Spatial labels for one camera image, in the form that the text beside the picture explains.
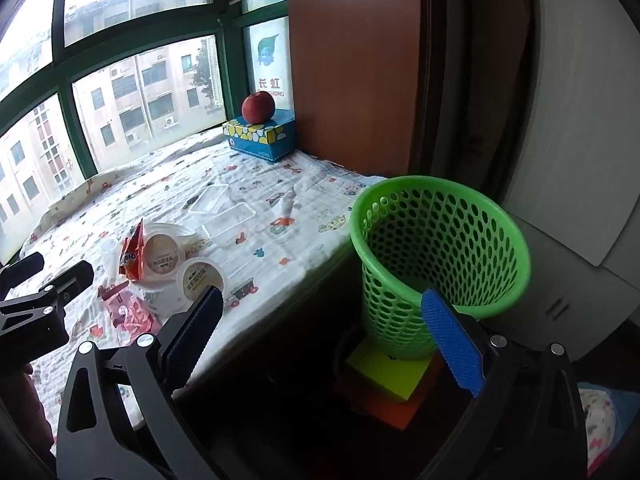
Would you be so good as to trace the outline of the orange snack wrapper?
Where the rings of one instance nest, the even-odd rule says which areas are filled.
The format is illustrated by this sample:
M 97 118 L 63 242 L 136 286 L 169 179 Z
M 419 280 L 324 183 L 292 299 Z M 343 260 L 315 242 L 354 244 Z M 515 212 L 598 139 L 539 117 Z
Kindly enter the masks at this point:
M 129 281 L 140 281 L 143 275 L 142 252 L 144 247 L 143 220 L 140 220 L 125 237 L 119 255 L 118 272 Z

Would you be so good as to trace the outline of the pink snack wrapper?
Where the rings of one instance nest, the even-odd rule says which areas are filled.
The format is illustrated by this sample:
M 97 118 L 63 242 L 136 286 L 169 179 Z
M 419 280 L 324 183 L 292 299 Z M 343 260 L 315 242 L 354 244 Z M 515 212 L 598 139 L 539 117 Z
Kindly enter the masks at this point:
M 128 346 L 143 334 L 160 331 L 160 323 L 130 281 L 99 286 L 98 298 L 108 313 L 120 346 Z

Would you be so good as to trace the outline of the green perforated trash basket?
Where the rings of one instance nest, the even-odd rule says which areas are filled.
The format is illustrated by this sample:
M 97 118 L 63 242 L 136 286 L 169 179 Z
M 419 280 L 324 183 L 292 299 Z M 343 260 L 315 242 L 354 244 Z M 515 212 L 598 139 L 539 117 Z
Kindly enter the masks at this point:
M 364 326 L 391 358 L 423 360 L 435 351 L 421 314 L 427 289 L 482 320 L 515 306 L 532 274 L 512 218 L 482 193 L 441 178 L 369 186 L 352 206 L 349 231 L 362 265 Z

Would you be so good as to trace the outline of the yellow sticky paper sheet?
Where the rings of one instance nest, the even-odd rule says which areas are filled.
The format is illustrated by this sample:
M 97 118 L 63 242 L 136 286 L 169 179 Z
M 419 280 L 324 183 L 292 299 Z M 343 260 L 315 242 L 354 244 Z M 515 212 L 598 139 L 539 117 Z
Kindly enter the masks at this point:
M 370 344 L 360 344 L 347 363 L 395 401 L 406 402 L 438 361 L 436 354 L 425 360 L 395 359 Z

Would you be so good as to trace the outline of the cartoon print bed sheet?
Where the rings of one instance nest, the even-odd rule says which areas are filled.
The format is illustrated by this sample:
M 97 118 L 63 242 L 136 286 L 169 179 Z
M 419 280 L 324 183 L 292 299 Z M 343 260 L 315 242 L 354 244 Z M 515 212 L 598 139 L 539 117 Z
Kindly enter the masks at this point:
M 65 308 L 67 341 L 1 384 L 26 440 L 52 448 L 77 348 L 132 344 L 188 310 L 207 284 L 224 315 L 198 359 L 204 376 L 267 318 L 314 289 L 352 252 L 348 218 L 370 184 L 302 152 L 265 162 L 207 133 L 102 172 L 55 197 L 1 208 L 1 257 L 44 266 L 13 289 L 36 292 L 74 264 L 91 284 Z

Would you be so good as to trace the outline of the patterned cloth on floor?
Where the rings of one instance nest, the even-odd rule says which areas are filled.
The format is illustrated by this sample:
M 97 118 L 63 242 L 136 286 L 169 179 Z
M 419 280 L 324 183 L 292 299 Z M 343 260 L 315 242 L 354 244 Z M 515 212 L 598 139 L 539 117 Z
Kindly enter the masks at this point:
M 590 477 L 618 447 L 636 418 L 639 395 L 590 382 L 580 382 L 578 390 L 585 414 Z

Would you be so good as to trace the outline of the blue yellow tissue box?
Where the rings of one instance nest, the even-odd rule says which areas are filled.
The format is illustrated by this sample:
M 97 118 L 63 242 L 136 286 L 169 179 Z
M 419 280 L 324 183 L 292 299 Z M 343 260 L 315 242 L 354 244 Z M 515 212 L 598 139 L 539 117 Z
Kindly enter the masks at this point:
M 292 110 L 276 110 L 273 118 L 250 125 L 242 116 L 222 125 L 230 148 L 267 162 L 277 162 L 295 150 L 296 122 Z

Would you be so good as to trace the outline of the red apple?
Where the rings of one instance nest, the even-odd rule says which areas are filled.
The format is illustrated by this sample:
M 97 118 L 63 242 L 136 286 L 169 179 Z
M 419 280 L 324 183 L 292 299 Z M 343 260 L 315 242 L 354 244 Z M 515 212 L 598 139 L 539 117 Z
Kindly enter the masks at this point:
M 257 91 L 250 94 L 242 103 L 243 119 L 251 125 L 269 122 L 276 111 L 276 103 L 267 91 Z

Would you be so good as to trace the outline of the window poster sticker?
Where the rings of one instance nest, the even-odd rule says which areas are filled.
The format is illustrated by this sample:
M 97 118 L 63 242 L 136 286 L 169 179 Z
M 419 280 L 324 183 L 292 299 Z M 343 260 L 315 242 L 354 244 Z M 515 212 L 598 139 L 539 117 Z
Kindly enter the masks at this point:
M 278 110 L 294 110 L 288 18 L 244 28 L 250 93 L 265 91 Z

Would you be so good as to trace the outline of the brown wooden cabinet panel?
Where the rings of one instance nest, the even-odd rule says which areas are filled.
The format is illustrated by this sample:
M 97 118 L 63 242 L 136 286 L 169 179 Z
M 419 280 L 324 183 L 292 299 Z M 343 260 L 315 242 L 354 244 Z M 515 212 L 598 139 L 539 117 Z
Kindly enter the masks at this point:
M 420 0 L 288 0 L 297 145 L 390 177 L 409 169 Z

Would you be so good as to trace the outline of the green window frame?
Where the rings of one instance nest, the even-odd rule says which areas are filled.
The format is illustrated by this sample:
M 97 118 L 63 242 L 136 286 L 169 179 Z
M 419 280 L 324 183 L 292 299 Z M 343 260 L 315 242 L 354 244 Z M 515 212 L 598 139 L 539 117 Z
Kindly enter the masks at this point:
M 1 0 L 1 259 L 82 182 L 238 114 L 285 0 Z

